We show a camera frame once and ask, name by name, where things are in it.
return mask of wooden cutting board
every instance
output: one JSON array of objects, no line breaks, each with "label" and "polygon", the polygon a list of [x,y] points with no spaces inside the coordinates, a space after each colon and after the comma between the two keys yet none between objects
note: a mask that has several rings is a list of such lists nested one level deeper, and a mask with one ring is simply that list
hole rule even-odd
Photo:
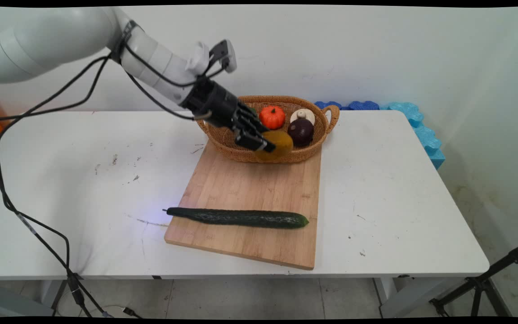
[{"label": "wooden cutting board", "polygon": [[207,143],[179,207],[286,211],[304,215],[300,229],[210,225],[173,217],[165,242],[313,270],[321,150],[293,164],[236,162]]}]

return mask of black cable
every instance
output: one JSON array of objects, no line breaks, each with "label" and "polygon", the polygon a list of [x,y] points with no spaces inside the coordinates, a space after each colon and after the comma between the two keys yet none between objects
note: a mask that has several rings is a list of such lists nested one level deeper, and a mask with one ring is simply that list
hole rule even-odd
[{"label": "black cable", "polygon": [[[75,104],[71,104],[71,105],[68,105],[68,106],[65,106],[65,107],[60,107],[60,108],[55,108],[53,109],[53,111],[57,111],[58,109],[68,109],[68,108],[72,108],[72,107],[75,107],[77,105],[80,105],[80,104],[83,104],[85,101],[87,101],[94,88],[95,88],[95,85],[97,84],[97,80],[99,79],[99,75],[101,74],[101,70],[103,70],[103,67],[105,66],[105,64],[107,63],[107,60],[109,59],[109,56],[107,57],[101,57],[101,58],[98,58],[94,61],[92,61],[90,64],[88,64],[88,66],[86,66],[84,68],[84,70],[82,70],[78,75],[76,75],[72,80],[70,80],[63,88],[61,88],[59,91],[57,91],[55,94],[53,94],[51,97],[47,98],[45,101],[41,102],[40,104],[38,104],[37,106],[27,110],[26,113],[23,113],[22,115],[19,115],[19,116],[16,116],[14,117],[14,121],[12,121],[11,123],[9,123],[3,130],[2,132],[0,133],[0,140],[1,138],[3,137],[4,133],[13,125],[15,125],[18,121],[20,121],[21,119],[23,119],[24,117],[28,117],[30,115],[32,115],[31,113],[35,110],[37,110],[38,108],[40,108],[41,106],[43,106],[45,103],[48,103],[50,102],[51,100],[53,100],[54,98],[56,98],[57,96],[59,96],[62,92],[64,92],[66,90],[66,88],[68,88],[71,84],[73,84],[76,80],[78,80],[78,78],[80,78],[84,72],[86,72],[91,66],[93,66],[93,64],[99,62],[99,61],[103,61],[103,63],[101,64],[101,67],[99,68],[96,76],[95,76],[95,79],[93,81],[93,84],[92,84],[92,87],[90,88],[89,92],[88,92],[88,95],[86,96],[86,98],[84,98],[83,100],[79,101],[78,103],[75,103]],[[4,186],[4,180],[3,180],[3,174],[2,174],[2,170],[1,170],[1,164],[0,164],[0,191],[2,193],[2,198],[3,198],[3,201],[4,201],[4,205],[7,209],[9,209],[9,211],[12,211],[13,213],[15,213],[20,219],[21,221],[27,226],[27,228],[29,228],[29,230],[31,230],[31,233],[33,233],[35,235],[35,237],[54,255],[54,257],[62,264],[62,266],[66,269],[67,271],[67,277],[68,279],[69,278],[75,278],[75,281],[77,282],[77,285],[79,287],[81,287],[81,289],[84,291],[84,293],[86,293],[86,295],[88,295],[89,299],[93,302],[93,304],[103,313],[103,316],[105,317],[109,317],[110,315],[108,313],[106,313],[105,311],[103,311],[103,309],[99,306],[99,304],[97,304],[97,302],[95,301],[95,299],[90,295],[90,293],[84,288],[84,286],[81,284],[81,282],[78,280],[78,278],[76,277],[76,274],[74,274],[71,269],[69,268],[68,264],[69,264],[69,240],[66,238],[66,236],[64,236],[62,233],[58,232],[57,230],[54,230],[53,228],[29,217],[28,215],[26,215],[25,213],[22,213],[20,211],[17,211],[17,208],[15,208],[15,206],[13,205],[11,199],[8,197],[6,191],[5,191],[5,186]],[[64,262],[62,260],[62,258],[57,254],[57,252],[55,252],[55,250],[53,248],[51,248],[51,246],[49,244],[47,244],[47,242],[31,227],[31,225],[29,225],[29,223],[27,223],[27,221],[25,221],[25,219],[28,219],[28,220],[31,220],[33,221],[34,223],[38,224],[38,225],[41,225],[43,226],[45,229],[47,230],[50,230],[52,231],[53,233],[59,235],[60,237],[62,237],[65,242],[66,242],[66,253],[67,253],[67,256],[66,256],[66,261],[67,262]]]},{"label": "black cable", "polygon": [[134,311],[134,310],[132,310],[132,309],[131,309],[131,308],[129,308],[129,307],[123,308],[123,312],[124,312],[125,314],[129,315],[129,316],[135,316],[136,318],[141,318],[141,319],[143,319],[141,316],[137,315],[137,314],[135,313],[135,311]]},{"label": "black cable", "polygon": [[141,92],[143,92],[144,95],[146,95],[149,99],[151,99],[156,105],[158,105],[161,109],[165,110],[166,112],[168,113],[171,113],[171,115],[175,116],[175,117],[179,117],[179,118],[182,118],[182,119],[189,119],[190,121],[194,121],[195,118],[194,117],[188,117],[188,116],[183,116],[183,115],[180,115],[179,113],[176,113],[174,112],[173,110],[165,107],[164,105],[162,105],[159,101],[157,101],[157,99],[153,98],[153,96],[151,94],[149,94],[147,92],[147,90],[145,90],[141,84],[139,84],[139,82],[137,82],[137,80],[131,75],[131,74],[127,74],[129,76],[129,78],[131,78],[131,80],[133,81],[133,83],[139,88],[139,90],[141,90]]},{"label": "black cable", "polygon": [[93,317],[91,316],[91,314],[89,313],[89,311],[87,310],[87,307],[85,307],[85,305],[80,305],[81,306],[81,309],[83,310],[83,312],[85,313],[85,315],[87,315],[87,317]]},{"label": "black cable", "polygon": [[214,76],[216,76],[217,74],[220,74],[221,72],[223,72],[225,70],[224,67],[220,68],[219,70],[217,70],[216,72],[213,72],[210,76],[208,76],[208,78],[213,78]]},{"label": "black cable", "polygon": [[177,82],[173,82],[171,80],[169,80],[168,78],[166,78],[163,74],[159,73],[156,69],[154,69],[149,63],[147,63],[144,59],[142,59],[139,55],[137,55],[137,53],[135,53],[133,51],[133,49],[131,49],[131,47],[129,47],[129,45],[127,45],[127,43],[125,44],[125,48],[129,51],[129,53],[131,53],[131,55],[133,55],[133,57],[135,57],[136,59],[138,59],[144,66],[146,66],[147,68],[149,68],[153,73],[155,73],[158,77],[162,78],[163,80],[165,80],[167,83],[173,85],[173,86],[177,86],[179,88],[185,88],[186,86],[192,86],[194,85],[197,80],[193,81],[193,82],[189,82],[189,83],[185,83],[185,84],[181,84],[181,83],[177,83]]},{"label": "black cable", "polygon": [[[101,71],[103,71],[103,67],[105,66],[105,64],[107,63],[107,60],[109,59],[109,56],[106,56],[106,57],[100,57],[100,58],[97,58],[95,60],[93,60],[91,63],[89,63],[83,70],[81,70],[81,72],[79,72],[73,79],[71,79],[66,85],[63,86],[63,88],[61,88],[59,91],[57,91],[55,94],[53,94],[51,97],[45,99],[44,101],[42,101],[40,104],[36,105],[35,107],[27,110],[25,113],[21,114],[21,115],[15,115],[15,116],[6,116],[6,117],[0,117],[0,121],[6,121],[6,120],[9,120],[9,119],[16,119],[16,121],[13,121],[12,123],[10,123],[7,127],[4,128],[4,130],[1,132],[0,134],[0,137],[2,136],[2,134],[4,132],[7,131],[7,129],[9,127],[11,127],[14,123],[18,122],[20,119],[22,119],[23,117],[30,117],[30,116],[35,116],[35,115],[41,115],[42,113],[52,113],[54,111],[59,111],[59,110],[64,110],[64,109],[69,109],[69,108],[72,108],[72,107],[75,107],[77,105],[81,105],[83,104],[85,101],[87,101],[89,99],[89,97],[91,96],[93,90],[95,89],[95,84],[97,84],[97,80],[99,79],[99,75],[101,74]],[[60,94],[62,94],[67,88],[69,88],[74,82],[76,82],[79,78],[81,78],[82,75],[85,74],[85,72],[87,72],[87,70],[89,70],[89,68],[91,68],[93,65],[95,65],[97,62],[101,62],[103,61],[103,63],[101,64],[101,67],[99,68],[99,70],[97,71],[97,74],[95,74],[95,79],[93,80],[93,84],[92,84],[92,87],[90,88],[90,91],[88,92],[87,96],[79,101],[78,103],[74,103],[74,104],[70,104],[68,106],[64,106],[64,107],[59,107],[59,108],[54,108],[54,109],[48,109],[48,110],[45,110],[45,111],[41,111],[41,112],[37,112],[37,113],[31,113],[32,111],[35,111],[37,109],[39,109],[41,106],[47,104],[48,102],[50,102],[51,100],[57,98],[57,96],[59,96]]]},{"label": "black cable", "polygon": [[211,68],[211,66],[212,66],[212,65],[213,65],[213,64],[212,64],[211,62],[209,62],[209,64],[207,64],[207,68],[206,68],[206,69],[205,69],[205,71],[203,72],[203,75],[206,75],[206,74],[207,74],[207,72],[209,72],[209,70],[210,70],[210,68]]}]

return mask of white wall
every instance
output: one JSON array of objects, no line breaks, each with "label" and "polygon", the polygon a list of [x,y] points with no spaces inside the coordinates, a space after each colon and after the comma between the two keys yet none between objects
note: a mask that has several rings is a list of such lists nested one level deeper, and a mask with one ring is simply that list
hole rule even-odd
[{"label": "white wall", "polygon": [[[443,141],[439,172],[493,263],[518,246],[518,16],[466,96],[469,112]],[[518,316],[518,265],[493,277]]]},{"label": "white wall", "polygon": [[[183,57],[195,41],[212,46],[230,39],[238,69],[216,80],[236,95],[417,104],[425,123],[444,143],[442,178],[466,219],[474,220],[471,228],[490,261],[518,245],[518,8],[123,9],[150,36]],[[0,31],[43,10],[0,8]],[[0,85],[0,113],[20,113],[37,104],[90,60],[66,64],[34,80]],[[52,107],[82,98],[91,79],[91,74],[82,78]],[[93,97],[78,109],[158,108],[110,62]],[[496,278],[497,285],[518,315],[518,268],[506,275]]]}]

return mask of basket handle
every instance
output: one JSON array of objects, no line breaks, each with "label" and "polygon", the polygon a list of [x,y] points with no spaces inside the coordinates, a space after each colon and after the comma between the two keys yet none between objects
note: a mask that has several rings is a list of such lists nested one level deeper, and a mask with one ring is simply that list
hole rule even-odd
[{"label": "basket handle", "polygon": [[207,130],[207,127],[205,127],[205,122],[203,121],[203,119],[199,119],[196,122],[197,122],[197,125],[199,125],[199,127],[203,131],[203,133],[205,133],[207,136],[209,136],[209,131]]},{"label": "basket handle", "polygon": [[331,133],[333,127],[337,124],[339,120],[339,107],[336,105],[329,105],[323,109],[323,115],[327,113],[327,111],[331,111],[331,120],[329,120],[329,126],[327,127],[327,134]]}]

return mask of robotic arm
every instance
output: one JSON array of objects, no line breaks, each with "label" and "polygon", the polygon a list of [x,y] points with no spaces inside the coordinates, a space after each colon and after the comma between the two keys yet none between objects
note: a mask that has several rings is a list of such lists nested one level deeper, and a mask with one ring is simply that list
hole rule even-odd
[{"label": "robotic arm", "polygon": [[197,119],[231,129],[236,144],[251,150],[275,149],[261,135],[268,129],[255,111],[204,76],[215,62],[229,73],[236,69],[230,41],[223,40],[210,51],[199,43],[185,60],[149,37],[118,7],[59,8],[3,31],[0,83],[29,80],[105,47],[126,72],[189,109]]}]

